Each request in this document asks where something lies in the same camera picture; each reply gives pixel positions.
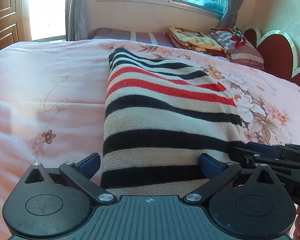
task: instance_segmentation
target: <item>red headboard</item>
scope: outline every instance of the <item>red headboard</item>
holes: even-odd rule
[[[300,86],[298,54],[287,33],[274,30],[260,37],[259,30],[250,27],[244,36],[263,57],[266,72]]]

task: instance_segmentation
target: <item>wooden door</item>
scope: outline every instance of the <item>wooden door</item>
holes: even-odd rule
[[[0,50],[19,41],[31,41],[27,0],[0,0]]]

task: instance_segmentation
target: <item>pink floral bedsheet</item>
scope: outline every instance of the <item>pink floral bedsheet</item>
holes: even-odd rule
[[[233,95],[247,141],[300,144],[300,87],[260,70],[133,41],[17,43],[0,51],[0,239],[10,236],[4,201],[31,163],[58,167],[102,153],[108,56],[118,47],[215,78]]]

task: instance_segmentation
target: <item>beige wall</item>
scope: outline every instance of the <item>beige wall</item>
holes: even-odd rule
[[[261,35],[271,30],[283,30],[294,41],[300,65],[300,0],[257,0],[251,25]]]
[[[256,0],[245,0],[238,13],[237,25],[250,22]],[[87,0],[89,29],[117,28],[136,32],[165,32],[171,26],[180,26],[209,33],[218,20],[200,13],[165,5],[140,2],[105,2]]]

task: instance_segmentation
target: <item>striped blanket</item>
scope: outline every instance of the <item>striped blanket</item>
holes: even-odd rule
[[[234,100],[202,70],[118,48],[109,56],[101,187],[115,195],[180,195],[208,180],[206,152],[245,141]]]

